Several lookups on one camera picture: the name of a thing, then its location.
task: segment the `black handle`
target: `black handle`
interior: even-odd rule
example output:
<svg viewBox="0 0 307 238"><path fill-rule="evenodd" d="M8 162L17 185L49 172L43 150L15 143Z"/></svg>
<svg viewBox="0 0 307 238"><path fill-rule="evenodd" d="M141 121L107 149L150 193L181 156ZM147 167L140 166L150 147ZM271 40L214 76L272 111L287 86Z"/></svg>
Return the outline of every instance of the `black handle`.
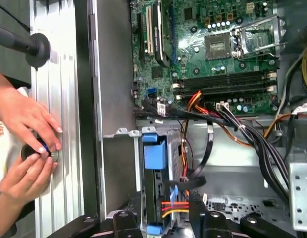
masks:
<svg viewBox="0 0 307 238"><path fill-rule="evenodd" d="M21 37L1 27L0 45L32 56L35 56L39 51L39 47L33 40Z"/></svg>
<svg viewBox="0 0 307 238"><path fill-rule="evenodd" d="M22 37L0 27L0 45L25 53L27 63L34 68L42 67L50 58L50 42L41 33Z"/></svg>
<svg viewBox="0 0 307 238"><path fill-rule="evenodd" d="M49 153L49 156L51 156L51 152L49 151L45 142L41 138L37 138L37 140L43 145L43 147ZM21 156L21 159L24 161L27 159L28 156L31 156L32 154L35 154L35 153L37 153L37 151L35 151L29 145L24 145L23 148L21 149L20 156Z"/></svg>

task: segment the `chip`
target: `chip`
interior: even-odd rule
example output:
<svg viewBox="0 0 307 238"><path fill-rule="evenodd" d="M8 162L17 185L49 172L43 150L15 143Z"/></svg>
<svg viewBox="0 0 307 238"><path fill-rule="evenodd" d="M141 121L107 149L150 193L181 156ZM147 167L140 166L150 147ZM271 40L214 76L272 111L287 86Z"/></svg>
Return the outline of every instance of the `chip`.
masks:
<svg viewBox="0 0 307 238"><path fill-rule="evenodd" d="M152 67L152 79L157 79L162 77L163 77L162 67Z"/></svg>
<svg viewBox="0 0 307 238"><path fill-rule="evenodd" d="M184 9L184 20L192 20L193 14L192 14L192 8Z"/></svg>
<svg viewBox="0 0 307 238"><path fill-rule="evenodd" d="M233 20L233 19L234 19L233 13L232 13L232 12L229 12L229 13L227 14L227 20L228 20L228 21L231 21L231 20Z"/></svg>

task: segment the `metal plate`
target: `metal plate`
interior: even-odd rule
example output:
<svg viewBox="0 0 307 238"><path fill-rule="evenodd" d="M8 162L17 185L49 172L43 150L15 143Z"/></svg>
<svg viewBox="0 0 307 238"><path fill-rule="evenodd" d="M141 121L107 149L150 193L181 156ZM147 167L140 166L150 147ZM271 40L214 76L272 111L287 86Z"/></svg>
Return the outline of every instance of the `metal plate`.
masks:
<svg viewBox="0 0 307 238"><path fill-rule="evenodd" d="M307 163L290 163L289 176L292 226L307 232Z"/></svg>
<svg viewBox="0 0 307 238"><path fill-rule="evenodd" d="M36 237L44 238L84 213L75 9L72 0L30 0L31 33L43 33L51 58L31 70L32 96L60 122L63 150L45 192L35 200Z"/></svg>

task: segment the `pci slot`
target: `pci slot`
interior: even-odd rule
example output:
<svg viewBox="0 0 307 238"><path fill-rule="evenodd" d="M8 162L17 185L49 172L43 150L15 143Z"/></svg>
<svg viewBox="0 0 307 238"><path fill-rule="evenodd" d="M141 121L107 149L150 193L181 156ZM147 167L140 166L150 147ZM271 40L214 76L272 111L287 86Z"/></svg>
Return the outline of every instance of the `pci slot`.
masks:
<svg viewBox="0 0 307 238"><path fill-rule="evenodd" d="M153 27L152 27L152 7L146 7L146 31L147 31L147 51L149 55L154 54L153 49Z"/></svg>

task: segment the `yellow wire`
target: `yellow wire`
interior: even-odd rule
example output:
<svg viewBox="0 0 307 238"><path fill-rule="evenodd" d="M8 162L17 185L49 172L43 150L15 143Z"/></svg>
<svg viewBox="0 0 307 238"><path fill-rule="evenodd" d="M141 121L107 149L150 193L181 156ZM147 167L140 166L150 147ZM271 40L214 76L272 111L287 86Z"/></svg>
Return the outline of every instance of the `yellow wire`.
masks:
<svg viewBox="0 0 307 238"><path fill-rule="evenodd" d="M162 218L165 218L166 216L168 216L169 214L171 214L173 212L186 212L186 213L189 213L189 210L185 210L185 209L170 210L170 211L167 211L166 213L164 213Z"/></svg>
<svg viewBox="0 0 307 238"><path fill-rule="evenodd" d="M303 81L307 87L307 47L305 49L305 52L302 57L302 76L303 76Z"/></svg>

